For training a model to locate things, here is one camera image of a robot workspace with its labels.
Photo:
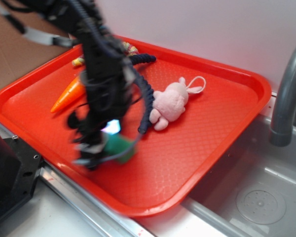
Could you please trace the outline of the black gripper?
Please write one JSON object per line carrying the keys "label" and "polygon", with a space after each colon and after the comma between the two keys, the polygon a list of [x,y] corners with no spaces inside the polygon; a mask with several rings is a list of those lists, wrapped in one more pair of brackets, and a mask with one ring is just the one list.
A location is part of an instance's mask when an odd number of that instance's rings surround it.
{"label": "black gripper", "polygon": [[97,132],[106,122],[124,117],[132,100],[134,75],[120,40],[113,36],[97,38],[85,33],[79,41],[86,65],[81,80],[86,89],[89,111],[82,120],[76,111],[71,112],[67,125],[80,135],[74,139],[79,157],[73,164],[94,170],[104,157],[106,140],[103,133],[89,135],[89,132]]}

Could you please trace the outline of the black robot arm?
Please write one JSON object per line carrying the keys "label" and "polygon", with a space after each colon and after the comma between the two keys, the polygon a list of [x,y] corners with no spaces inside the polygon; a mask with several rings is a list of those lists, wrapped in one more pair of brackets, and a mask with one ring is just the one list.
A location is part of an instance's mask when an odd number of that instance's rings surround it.
{"label": "black robot arm", "polygon": [[[57,36],[24,25],[12,11],[38,13],[45,21],[74,37]],[[136,142],[103,129],[114,119],[122,119],[132,102],[132,86],[137,73],[125,55],[122,43],[107,30],[95,4],[86,0],[23,0],[13,6],[0,0],[0,14],[17,31],[33,42],[45,45],[82,46],[85,70],[80,79],[86,91],[88,113],[79,118],[72,112],[68,126],[75,130],[80,157],[75,164],[94,168],[111,161],[126,161],[134,154]]]}

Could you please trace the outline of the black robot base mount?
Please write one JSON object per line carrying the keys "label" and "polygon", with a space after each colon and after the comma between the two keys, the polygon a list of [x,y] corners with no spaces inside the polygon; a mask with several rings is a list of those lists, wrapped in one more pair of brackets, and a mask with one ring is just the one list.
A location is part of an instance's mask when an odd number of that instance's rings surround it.
{"label": "black robot base mount", "polygon": [[0,222],[33,197],[41,163],[23,139],[0,136]]}

